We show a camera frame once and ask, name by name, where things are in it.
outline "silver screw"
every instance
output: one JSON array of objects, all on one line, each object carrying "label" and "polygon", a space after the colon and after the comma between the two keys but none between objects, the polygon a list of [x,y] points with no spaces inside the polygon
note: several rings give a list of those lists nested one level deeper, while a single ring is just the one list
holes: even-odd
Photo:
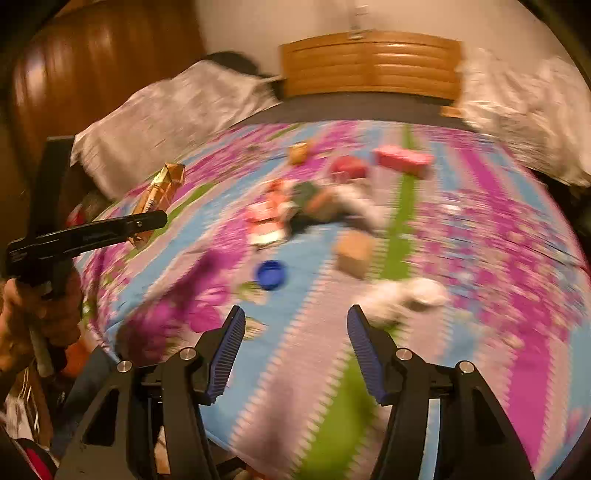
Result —
[{"label": "silver screw", "polygon": [[413,353],[408,348],[399,348],[396,350],[396,356],[400,360],[410,360],[413,357]]},{"label": "silver screw", "polygon": [[195,358],[195,355],[197,355],[197,352],[194,348],[184,348],[181,350],[179,357],[183,360],[191,360],[192,358]]},{"label": "silver screw", "polygon": [[474,365],[472,362],[464,360],[463,362],[460,362],[460,370],[465,374],[471,374],[474,371]]},{"label": "silver screw", "polygon": [[117,371],[124,374],[129,372],[132,366],[133,364],[129,360],[123,360],[122,362],[119,362],[119,365],[117,365]]}]

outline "green stripe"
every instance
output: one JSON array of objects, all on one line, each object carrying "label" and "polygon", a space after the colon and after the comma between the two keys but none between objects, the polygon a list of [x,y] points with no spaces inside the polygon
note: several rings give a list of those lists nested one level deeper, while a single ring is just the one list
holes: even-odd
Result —
[{"label": "green stripe", "polygon": [[284,128],[283,130],[279,130],[278,132],[275,132],[269,138],[267,138],[267,140],[275,140],[276,138],[279,138],[280,136],[285,135],[286,133],[289,133],[292,130],[295,130],[296,128],[299,128],[302,125],[303,124],[293,124],[293,125],[290,125],[289,127]]},{"label": "green stripe", "polygon": [[[160,235],[162,235],[166,230],[168,230],[168,227],[170,226],[170,224],[173,222],[173,220],[176,217],[178,217],[181,214],[181,212],[185,209],[185,207],[187,207],[188,205],[193,203],[195,200],[199,199],[200,197],[205,195],[207,192],[209,192],[209,190],[211,190],[214,185],[215,185],[215,183],[204,183],[203,185],[200,185],[195,190],[193,190],[191,195],[183,203],[181,203],[172,212],[170,212],[168,214],[168,220],[166,221],[166,225],[164,225],[162,228],[158,228],[157,230],[154,231],[154,234],[150,238],[150,241],[146,245],[146,248],[147,248],[147,246],[151,245],[152,242],[154,240],[156,240]],[[140,251],[141,250],[137,250],[134,248],[125,256],[125,260],[131,260]]]},{"label": "green stripe", "polygon": [[[416,143],[412,129],[404,125],[402,146],[414,149]],[[381,271],[381,278],[399,280],[408,276],[404,258],[410,253],[410,242],[400,238],[409,231],[407,222],[412,217],[415,202],[415,178],[402,175],[399,186],[399,208],[388,228],[388,251]],[[389,329],[394,336],[396,327]],[[375,400],[368,394],[357,359],[347,362],[343,378],[333,397],[333,402],[294,477],[298,480],[324,480],[343,478],[350,468],[358,446],[375,414]]]}]

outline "snack package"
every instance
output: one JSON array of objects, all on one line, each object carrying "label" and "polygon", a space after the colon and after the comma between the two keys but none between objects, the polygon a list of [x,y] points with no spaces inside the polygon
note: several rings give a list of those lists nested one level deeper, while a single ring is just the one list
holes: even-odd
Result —
[{"label": "snack package", "polygon": [[[147,213],[155,210],[166,211],[172,205],[174,195],[183,183],[184,165],[182,163],[165,163],[162,170],[154,177],[139,198],[139,202],[132,213]],[[130,237],[129,241],[135,248],[141,249],[150,241],[153,233],[153,230],[136,233],[134,237]]]}]

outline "blue bottle cap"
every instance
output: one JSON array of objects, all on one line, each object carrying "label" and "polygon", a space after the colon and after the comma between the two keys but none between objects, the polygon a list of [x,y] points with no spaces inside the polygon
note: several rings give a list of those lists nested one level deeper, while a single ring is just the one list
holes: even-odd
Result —
[{"label": "blue bottle cap", "polygon": [[285,281],[285,266],[277,260],[263,262],[256,269],[256,281],[263,290],[275,290]]}]

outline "small brown box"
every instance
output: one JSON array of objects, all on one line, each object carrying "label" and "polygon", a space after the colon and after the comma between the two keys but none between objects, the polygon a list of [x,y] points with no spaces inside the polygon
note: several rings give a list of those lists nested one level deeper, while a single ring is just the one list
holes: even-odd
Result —
[{"label": "small brown box", "polygon": [[334,248],[337,268],[363,280],[371,265],[374,243],[375,239],[368,233],[348,232]]}]

